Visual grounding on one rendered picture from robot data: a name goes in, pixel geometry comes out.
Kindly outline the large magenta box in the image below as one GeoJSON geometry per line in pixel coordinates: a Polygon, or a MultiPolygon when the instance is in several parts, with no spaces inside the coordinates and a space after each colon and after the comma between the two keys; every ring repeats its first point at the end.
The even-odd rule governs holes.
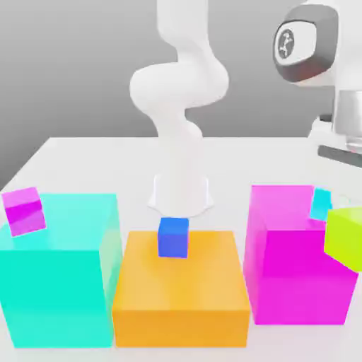
{"type": "Polygon", "coordinates": [[[243,274],[257,325],[343,325],[358,274],[324,251],[311,185],[253,185],[243,274]]]}

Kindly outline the small magenta cube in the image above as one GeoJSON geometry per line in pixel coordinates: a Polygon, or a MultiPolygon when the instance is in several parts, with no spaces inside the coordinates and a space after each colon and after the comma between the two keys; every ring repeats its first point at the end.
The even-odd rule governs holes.
{"type": "Polygon", "coordinates": [[[36,187],[1,195],[12,237],[46,229],[42,202],[36,187]]]}

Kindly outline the large orange box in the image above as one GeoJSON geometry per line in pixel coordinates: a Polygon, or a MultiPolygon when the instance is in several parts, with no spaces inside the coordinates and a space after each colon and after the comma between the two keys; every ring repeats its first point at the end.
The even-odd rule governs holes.
{"type": "Polygon", "coordinates": [[[250,303],[234,234],[194,230],[187,258],[129,233],[112,307],[118,347],[244,347],[250,303]]]}

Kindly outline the small cyan cube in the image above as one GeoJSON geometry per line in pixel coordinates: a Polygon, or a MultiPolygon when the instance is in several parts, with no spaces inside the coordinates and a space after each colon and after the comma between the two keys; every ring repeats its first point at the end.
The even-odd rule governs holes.
{"type": "Polygon", "coordinates": [[[313,220],[326,221],[330,209],[332,209],[332,193],[320,187],[316,187],[310,207],[309,217],[313,220]]]}

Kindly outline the small lime green cube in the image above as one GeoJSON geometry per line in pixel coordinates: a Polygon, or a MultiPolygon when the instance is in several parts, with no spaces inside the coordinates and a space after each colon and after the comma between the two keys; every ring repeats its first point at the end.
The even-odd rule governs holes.
{"type": "Polygon", "coordinates": [[[324,251],[345,267],[362,273],[362,206],[328,211],[324,251]]]}

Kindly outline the small blue cube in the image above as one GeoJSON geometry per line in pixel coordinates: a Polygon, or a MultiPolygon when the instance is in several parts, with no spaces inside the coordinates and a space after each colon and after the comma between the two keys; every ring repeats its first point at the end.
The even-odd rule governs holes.
{"type": "Polygon", "coordinates": [[[189,219],[162,217],[158,227],[158,256],[187,258],[189,219]]]}

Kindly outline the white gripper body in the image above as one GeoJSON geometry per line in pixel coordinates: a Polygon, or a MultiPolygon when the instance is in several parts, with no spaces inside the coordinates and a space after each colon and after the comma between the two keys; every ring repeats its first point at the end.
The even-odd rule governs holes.
{"type": "Polygon", "coordinates": [[[326,145],[319,145],[317,147],[317,154],[319,157],[335,160],[337,162],[362,168],[362,155],[339,148],[333,148],[326,145]]]}

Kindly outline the large turquoise box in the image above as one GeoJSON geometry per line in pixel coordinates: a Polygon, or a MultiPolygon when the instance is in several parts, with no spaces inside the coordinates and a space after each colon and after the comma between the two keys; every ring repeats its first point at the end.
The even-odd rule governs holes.
{"type": "Polygon", "coordinates": [[[122,263],[115,194],[42,194],[46,228],[0,226],[0,305],[16,348],[107,348],[122,263]]]}

